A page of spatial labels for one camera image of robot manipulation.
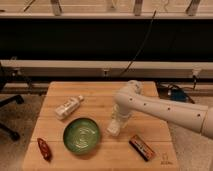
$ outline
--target wooden table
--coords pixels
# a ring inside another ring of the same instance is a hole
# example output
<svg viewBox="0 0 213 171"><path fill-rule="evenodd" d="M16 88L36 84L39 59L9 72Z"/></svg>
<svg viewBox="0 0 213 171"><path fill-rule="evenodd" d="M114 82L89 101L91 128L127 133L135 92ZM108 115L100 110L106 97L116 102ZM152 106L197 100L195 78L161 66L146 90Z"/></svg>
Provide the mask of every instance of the wooden table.
<svg viewBox="0 0 213 171"><path fill-rule="evenodd" d="M113 95L124 82L52 82L49 86L38 121L36 123L26 156L23 170L39 171L165 171L179 170L168 125L140 112L134 112L119 137L110 136L106 128L111 119L114 105ZM142 83L142 94L158 98L153 82ZM67 120L56 119L54 109L66 102L69 97L83 95L85 100ZM90 154L75 156L63 144L63 131L72 120L89 117L97 122L102 139ZM139 134L156 152L156 157L145 162L129 145L128 140ZM53 159L46 162L39 151L37 138L49 144Z"/></svg>

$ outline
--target chili pepper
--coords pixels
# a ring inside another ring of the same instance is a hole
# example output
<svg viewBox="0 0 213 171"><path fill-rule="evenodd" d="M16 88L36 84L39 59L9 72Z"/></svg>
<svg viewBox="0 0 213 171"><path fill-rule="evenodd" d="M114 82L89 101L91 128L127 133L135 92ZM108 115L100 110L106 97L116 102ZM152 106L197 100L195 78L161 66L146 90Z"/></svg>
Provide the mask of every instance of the chili pepper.
<svg viewBox="0 0 213 171"><path fill-rule="evenodd" d="M50 162L51 158L52 158L52 153L50 151L50 148L49 146L47 145L47 143L41 139L41 138L37 138L37 141L38 141L38 146L39 146L39 149L41 151L41 154L43 156L43 158L47 161Z"/></svg>

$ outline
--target blue object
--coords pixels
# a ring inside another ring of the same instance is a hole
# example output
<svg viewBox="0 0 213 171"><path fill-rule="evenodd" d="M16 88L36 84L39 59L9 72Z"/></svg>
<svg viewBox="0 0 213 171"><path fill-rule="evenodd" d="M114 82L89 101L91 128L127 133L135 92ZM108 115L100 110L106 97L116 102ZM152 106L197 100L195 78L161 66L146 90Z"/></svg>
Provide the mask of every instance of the blue object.
<svg viewBox="0 0 213 171"><path fill-rule="evenodd" d="M170 99L173 100L173 101L186 102L187 101L187 95L181 89L173 89L173 90L171 90Z"/></svg>

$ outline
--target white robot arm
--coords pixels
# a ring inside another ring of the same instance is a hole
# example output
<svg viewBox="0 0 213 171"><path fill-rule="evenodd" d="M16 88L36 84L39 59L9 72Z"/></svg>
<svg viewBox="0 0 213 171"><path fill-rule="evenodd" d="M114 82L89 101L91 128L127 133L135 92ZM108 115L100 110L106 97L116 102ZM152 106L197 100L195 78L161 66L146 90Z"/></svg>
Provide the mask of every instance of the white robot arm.
<svg viewBox="0 0 213 171"><path fill-rule="evenodd" d="M120 133L121 128L131 116L131 111L136 110L213 139L213 108L146 97L139 93L140 83L129 81L115 94L115 117L107 128L113 136Z"/></svg>

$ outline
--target black wall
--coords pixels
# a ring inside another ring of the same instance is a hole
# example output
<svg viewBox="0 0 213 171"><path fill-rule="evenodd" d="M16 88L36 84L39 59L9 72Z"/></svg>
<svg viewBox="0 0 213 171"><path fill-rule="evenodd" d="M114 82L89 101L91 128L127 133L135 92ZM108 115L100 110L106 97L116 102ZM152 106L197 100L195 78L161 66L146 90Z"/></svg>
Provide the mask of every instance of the black wall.
<svg viewBox="0 0 213 171"><path fill-rule="evenodd" d="M0 19L0 58L131 60L150 20ZM137 61L213 61L213 20L154 20Z"/></svg>

